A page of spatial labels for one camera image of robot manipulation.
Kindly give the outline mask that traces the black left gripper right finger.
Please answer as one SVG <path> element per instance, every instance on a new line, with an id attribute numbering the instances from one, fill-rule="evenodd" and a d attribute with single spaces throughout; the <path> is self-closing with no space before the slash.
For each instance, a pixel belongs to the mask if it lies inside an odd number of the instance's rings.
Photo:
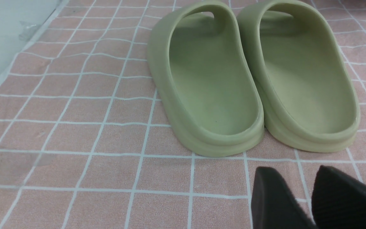
<path id="1" fill-rule="evenodd" d="M 320 229 L 366 229 L 366 184 L 333 166 L 321 165 L 311 207 Z"/>

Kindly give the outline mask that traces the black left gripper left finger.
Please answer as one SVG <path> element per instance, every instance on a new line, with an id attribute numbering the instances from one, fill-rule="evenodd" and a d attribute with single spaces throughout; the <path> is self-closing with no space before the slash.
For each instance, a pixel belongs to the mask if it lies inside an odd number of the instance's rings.
<path id="1" fill-rule="evenodd" d="M 280 173 L 257 167 L 252 192 L 254 229 L 316 229 Z"/>

